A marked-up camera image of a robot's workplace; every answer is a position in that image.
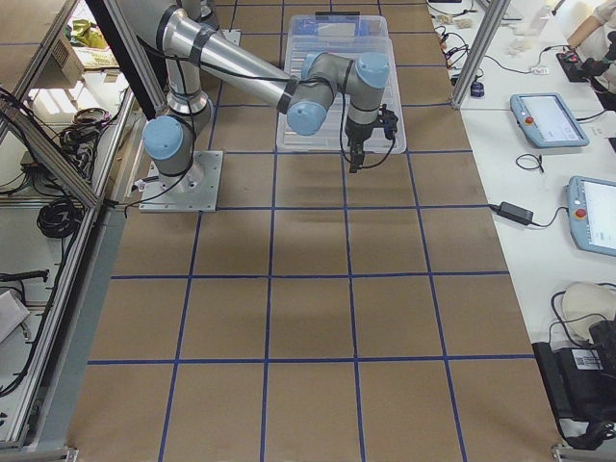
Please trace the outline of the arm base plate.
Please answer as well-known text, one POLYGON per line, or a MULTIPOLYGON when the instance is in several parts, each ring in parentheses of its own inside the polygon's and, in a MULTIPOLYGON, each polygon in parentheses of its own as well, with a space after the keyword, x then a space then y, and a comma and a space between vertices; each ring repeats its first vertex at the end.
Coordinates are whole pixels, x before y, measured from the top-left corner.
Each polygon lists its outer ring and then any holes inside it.
POLYGON ((169 192, 176 179, 161 176, 154 162, 150 163, 139 209, 146 213, 214 212, 217 209, 218 187, 222 171, 223 152, 195 151, 192 168, 169 192))

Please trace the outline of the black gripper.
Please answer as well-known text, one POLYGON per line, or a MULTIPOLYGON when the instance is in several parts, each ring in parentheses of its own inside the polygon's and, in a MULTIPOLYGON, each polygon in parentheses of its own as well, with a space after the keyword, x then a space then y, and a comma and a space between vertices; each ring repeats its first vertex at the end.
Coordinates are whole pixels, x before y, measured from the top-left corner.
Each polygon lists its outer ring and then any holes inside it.
POLYGON ((347 146, 349 148, 349 173, 357 173, 365 161, 364 143, 372 136, 378 110, 363 111, 350 108, 345 122, 347 146))

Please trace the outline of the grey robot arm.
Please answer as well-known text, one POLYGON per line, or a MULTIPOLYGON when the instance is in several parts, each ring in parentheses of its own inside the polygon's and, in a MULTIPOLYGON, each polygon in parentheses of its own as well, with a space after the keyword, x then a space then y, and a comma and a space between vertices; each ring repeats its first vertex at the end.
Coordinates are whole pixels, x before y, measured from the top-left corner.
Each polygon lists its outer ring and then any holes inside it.
POLYGON ((146 51, 167 61, 171 95, 168 105, 195 114, 199 84, 189 75, 200 70, 270 104, 303 137, 318 133, 335 98, 346 118, 339 140, 343 158, 355 173, 365 168, 364 143, 376 128, 396 139, 398 119, 382 102, 389 79, 388 58, 364 53, 351 60, 328 53, 309 53, 300 77, 285 73, 229 41, 216 28, 200 22, 198 13, 175 1, 123 1, 120 8, 146 51))

